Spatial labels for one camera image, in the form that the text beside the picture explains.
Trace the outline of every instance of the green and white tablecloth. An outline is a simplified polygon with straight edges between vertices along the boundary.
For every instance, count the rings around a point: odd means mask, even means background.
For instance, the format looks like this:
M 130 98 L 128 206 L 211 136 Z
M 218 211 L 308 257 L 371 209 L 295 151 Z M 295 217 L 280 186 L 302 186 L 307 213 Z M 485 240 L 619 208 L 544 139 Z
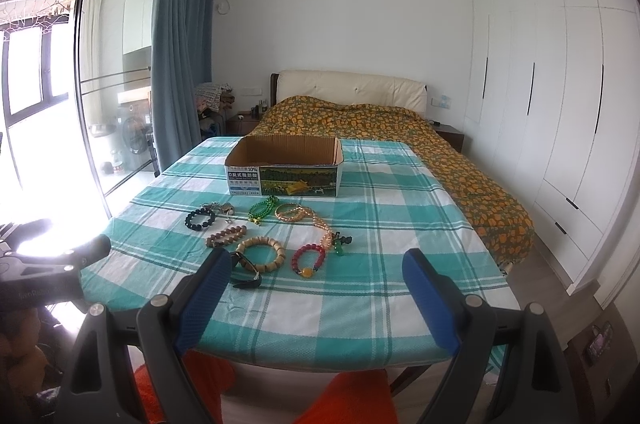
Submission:
M 226 227 L 219 217 L 211 231 L 197 233 L 184 226 L 184 217 L 202 204 L 229 201 L 236 207 L 236 222 L 247 225 L 247 237 L 279 240 L 287 249 L 287 261 L 264 275 L 260 289 L 227 287 L 198 346 L 204 352 L 311 371 L 446 359 L 402 280 L 402 254 L 411 247 L 419 247 L 464 293 L 477 293 L 493 306 L 518 308 L 480 238 L 402 143 L 342 140 L 345 162 L 338 197 L 286 199 L 311 207 L 334 231 L 353 237 L 353 243 L 344 246 L 344 256 L 328 254 L 312 279 L 297 276 L 289 258 L 300 245 L 319 241 L 322 232 L 309 219 L 284 224 L 270 216 L 259 227 L 246 222 L 248 208 L 261 197 L 228 194 L 223 164 L 237 141 L 205 141 L 111 220 L 105 231 L 113 244 L 111 254 L 82 272 L 89 302 L 130 309 L 154 294 L 171 292 L 207 256 L 206 236 Z M 246 253 L 256 263 L 273 260 L 267 247 Z M 316 256 L 305 253 L 301 267 Z

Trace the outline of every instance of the metal bolt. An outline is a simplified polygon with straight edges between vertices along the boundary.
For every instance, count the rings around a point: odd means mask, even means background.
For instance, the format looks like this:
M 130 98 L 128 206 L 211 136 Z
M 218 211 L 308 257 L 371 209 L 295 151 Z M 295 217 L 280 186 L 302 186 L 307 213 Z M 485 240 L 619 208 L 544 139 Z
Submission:
M 482 305 L 482 298 L 477 294 L 469 294 L 469 296 L 465 298 L 465 303 L 470 307 L 478 308 Z
M 102 303 L 94 303 L 89 309 L 89 314 L 92 316 L 99 316 L 104 312 L 104 305 Z
M 535 301 L 529 305 L 529 310 L 536 316 L 542 316 L 545 313 L 545 308 Z
M 155 296 L 153 296 L 153 298 L 151 298 L 149 303 L 151 303 L 151 305 L 153 305 L 154 307 L 164 307 L 168 301 L 169 296 L 167 296 L 166 294 L 156 294 Z

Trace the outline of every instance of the red beaded bracelet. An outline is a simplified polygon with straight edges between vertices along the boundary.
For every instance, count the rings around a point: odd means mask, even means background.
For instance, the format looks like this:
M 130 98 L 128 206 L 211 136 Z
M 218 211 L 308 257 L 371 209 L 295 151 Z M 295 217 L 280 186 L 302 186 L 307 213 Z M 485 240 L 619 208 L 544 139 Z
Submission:
M 302 253 L 305 251 L 317 251 L 319 253 L 318 259 L 316 263 L 314 263 L 313 267 L 305 267 L 300 271 L 298 267 L 298 258 L 302 256 Z M 306 244 L 299 248 L 295 253 L 293 253 L 293 257 L 291 258 L 291 268 L 293 272 L 296 274 L 300 274 L 303 278 L 311 278 L 314 273 L 322 267 L 322 262 L 324 261 L 324 257 L 326 256 L 326 252 L 324 251 L 324 247 L 318 244 Z

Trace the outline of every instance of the orange floral pattern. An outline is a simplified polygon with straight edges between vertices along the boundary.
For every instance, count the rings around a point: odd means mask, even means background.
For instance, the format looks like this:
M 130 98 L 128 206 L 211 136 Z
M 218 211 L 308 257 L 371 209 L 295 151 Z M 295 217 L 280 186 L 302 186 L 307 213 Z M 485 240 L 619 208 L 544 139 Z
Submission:
M 502 270 L 529 254 L 534 229 L 522 205 L 413 111 L 295 96 L 270 109 L 252 131 L 270 133 L 406 143 L 449 192 Z

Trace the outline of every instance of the headboard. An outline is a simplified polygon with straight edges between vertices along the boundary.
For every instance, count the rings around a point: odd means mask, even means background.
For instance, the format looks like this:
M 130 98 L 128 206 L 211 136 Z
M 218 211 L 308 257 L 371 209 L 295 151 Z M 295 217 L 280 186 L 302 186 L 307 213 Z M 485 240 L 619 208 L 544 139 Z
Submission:
M 271 74 L 271 105 L 291 96 L 311 96 L 340 105 L 370 103 L 404 107 L 425 117 L 427 87 L 405 78 L 321 70 Z

